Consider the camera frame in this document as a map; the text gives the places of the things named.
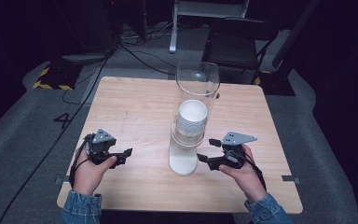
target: black cable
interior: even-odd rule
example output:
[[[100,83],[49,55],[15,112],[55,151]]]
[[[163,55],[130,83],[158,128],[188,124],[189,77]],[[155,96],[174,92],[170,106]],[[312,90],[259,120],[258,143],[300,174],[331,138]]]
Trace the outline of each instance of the black cable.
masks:
[[[245,157],[243,157],[242,155],[236,153],[236,152],[230,152],[233,155],[236,155],[240,158],[243,158],[246,162],[248,162],[249,164],[251,164],[252,168],[254,169],[255,173],[257,174],[258,179],[261,182],[261,185],[263,185],[264,189],[267,190],[267,185],[266,185],[266,181],[264,180],[263,177],[263,172],[255,165],[255,161],[252,159],[252,157],[250,157],[246,152],[245,153]]]
[[[65,59],[65,58],[63,58],[63,59],[71,65],[88,65],[88,64],[93,64],[93,63],[100,63],[103,60],[105,60],[106,57],[110,57],[109,53],[106,53],[106,55],[104,55],[102,57],[92,58],[92,59],[82,59],[82,60],[71,60],[71,59]]]
[[[91,90],[89,91],[89,94],[87,95],[86,99],[83,101],[83,103],[81,104],[81,106],[77,109],[77,111],[75,112],[75,114],[72,116],[72,120],[74,120],[74,118],[76,117],[76,115],[79,113],[80,109],[83,107],[83,105],[87,102],[87,100],[89,99],[92,90],[95,87],[95,84],[97,83],[98,77],[100,76],[104,65],[106,64],[107,60],[109,59],[109,57],[106,57],[105,61],[103,62],[103,65],[100,68],[100,71],[98,73],[97,78],[94,81],[94,84],[91,87]],[[55,146],[57,145],[57,143],[60,141],[60,139],[62,138],[63,134],[66,132],[66,130],[68,129],[69,125],[71,124],[71,122],[65,126],[65,128],[63,128],[63,130],[61,131],[60,135],[57,137],[57,139],[54,141],[53,145],[50,147],[50,149],[48,150],[48,152],[45,154],[45,156],[42,158],[42,160],[36,165],[36,167],[33,169],[33,171],[31,172],[30,175],[28,175],[27,179],[25,180],[25,182],[21,185],[21,187],[19,188],[19,190],[16,192],[16,194],[14,195],[14,197],[11,199],[10,203],[7,205],[7,207],[4,210],[4,213],[2,214],[2,216],[0,217],[0,223],[2,223],[2,221],[5,218],[5,215],[8,211],[8,209],[10,208],[10,206],[14,203],[14,201],[17,199],[17,197],[20,195],[20,193],[22,192],[22,190],[25,188],[25,186],[28,184],[28,182],[31,180],[31,178],[34,176],[34,173],[36,173],[37,169],[39,169],[40,165],[43,163],[43,161],[45,161],[45,159],[48,157],[48,155],[50,154],[50,152],[52,151],[53,148],[55,148]]]
[[[149,42],[150,40],[156,40],[156,39],[160,39],[163,36],[167,35],[167,32],[169,32],[169,29],[172,27],[172,22],[168,23],[166,26],[162,27],[161,29],[156,30],[156,28],[151,28],[152,31],[148,34],[146,34],[146,41],[143,41],[140,36],[138,35],[133,35],[130,30],[126,30],[125,32],[129,32],[131,36],[124,36],[121,39],[129,39],[129,38],[136,38],[136,42],[135,43],[129,43],[129,42],[125,42],[122,41],[121,43],[127,47],[135,47],[135,46],[142,46],[145,43]]]
[[[90,158],[86,158],[86,159],[83,160],[81,163],[79,163],[78,166],[75,168],[75,171],[77,170],[77,168],[79,168],[79,166],[80,166],[81,164],[83,164],[84,162],[89,161],[89,160],[90,160]]]
[[[95,66],[94,71],[93,71],[90,75],[86,76],[85,78],[83,78],[82,80],[80,80],[79,82],[77,82],[77,83],[75,84],[75,86],[79,85],[80,83],[84,82],[84,81],[87,80],[88,78],[92,77],[92,76],[94,75],[95,71],[97,71],[97,67],[100,66],[101,63],[102,63],[102,62],[99,62],[99,63],[97,64],[97,66]],[[67,103],[68,105],[80,105],[80,103],[73,103],[73,102],[69,102],[69,101],[66,101],[66,100],[65,100],[65,94],[66,94],[68,91],[69,91],[69,90],[66,90],[66,91],[63,93],[63,95],[62,95],[62,100],[63,100],[65,103]]]
[[[146,55],[150,55],[150,56],[153,56],[153,57],[159,59],[160,61],[166,63],[167,65],[169,65],[169,66],[171,66],[171,67],[174,67],[174,68],[176,67],[176,65],[171,64],[171,63],[168,63],[167,61],[164,61],[164,60],[160,59],[160,58],[159,58],[157,55],[155,55],[155,54],[146,53],[146,52],[143,52],[143,51],[140,51],[140,50],[132,50],[131,52],[132,52],[132,53],[143,53],[143,54],[146,54]]]
[[[76,172],[76,165],[77,165],[77,161],[80,157],[81,152],[83,151],[84,146],[86,145],[87,141],[85,139],[85,141],[83,141],[82,145],[76,150],[76,155],[74,158],[74,162],[71,165],[71,171],[69,174],[69,183],[71,184],[71,188],[74,187],[74,183],[75,183],[75,172]]]
[[[166,75],[169,75],[169,76],[175,76],[175,74],[172,74],[172,73],[168,73],[168,72],[164,72],[164,71],[161,71],[161,70],[158,70],[157,68],[154,68],[152,66],[150,66],[149,64],[145,63],[144,61],[142,61],[140,58],[138,58],[134,53],[132,53],[129,49],[127,49],[126,47],[124,47],[121,43],[119,43],[119,45],[124,49],[126,50],[128,53],[130,53],[133,57],[135,57],[139,62],[141,62],[142,64],[146,65],[147,67],[157,71],[157,72],[160,72],[160,73],[163,73],[163,74],[166,74]]]

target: white cup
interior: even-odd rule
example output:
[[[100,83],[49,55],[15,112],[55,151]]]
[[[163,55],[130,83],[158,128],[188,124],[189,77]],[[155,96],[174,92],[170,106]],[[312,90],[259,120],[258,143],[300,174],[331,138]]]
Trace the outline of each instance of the white cup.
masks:
[[[198,100],[184,101],[179,107],[177,129],[184,135],[196,135],[204,130],[208,109]]]

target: denim sleeve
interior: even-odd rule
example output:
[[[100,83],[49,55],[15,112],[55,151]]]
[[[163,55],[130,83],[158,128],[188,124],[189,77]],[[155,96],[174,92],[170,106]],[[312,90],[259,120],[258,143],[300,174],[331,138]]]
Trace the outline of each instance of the denim sleeve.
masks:
[[[72,190],[62,209],[62,224],[100,223],[102,195],[86,196]]]
[[[251,213],[254,224],[294,223],[269,193],[257,203],[249,204],[246,201],[245,207]]]

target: black chair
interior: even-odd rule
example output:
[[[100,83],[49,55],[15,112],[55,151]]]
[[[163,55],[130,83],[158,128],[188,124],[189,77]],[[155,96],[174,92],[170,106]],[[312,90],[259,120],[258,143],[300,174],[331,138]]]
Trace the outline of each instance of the black chair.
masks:
[[[241,73],[254,70],[253,84],[267,48],[278,33],[278,27],[269,21],[233,17],[219,19],[211,26],[202,61],[240,68]],[[259,51],[255,41],[262,43]]]

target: wooden table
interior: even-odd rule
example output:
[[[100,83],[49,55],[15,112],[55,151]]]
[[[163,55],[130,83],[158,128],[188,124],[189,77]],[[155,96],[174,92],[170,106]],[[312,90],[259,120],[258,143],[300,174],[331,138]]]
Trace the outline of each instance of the wooden table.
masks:
[[[171,170],[169,143],[176,88],[173,80],[101,79],[77,147],[86,134],[102,128],[117,139],[110,152],[133,148],[126,164],[107,171],[95,190],[103,195],[103,209],[247,212],[243,205],[246,198],[235,181],[210,171],[206,163],[199,162],[189,176]],[[263,171],[268,192],[287,213],[300,213],[302,204],[295,183],[282,180],[291,172],[263,91],[257,86],[221,84],[218,92],[220,98],[215,101],[198,152],[222,156],[221,148],[209,146],[207,139],[222,139],[228,131],[257,136],[258,140],[248,146]],[[59,207],[63,207],[70,188],[69,183],[62,185]]]

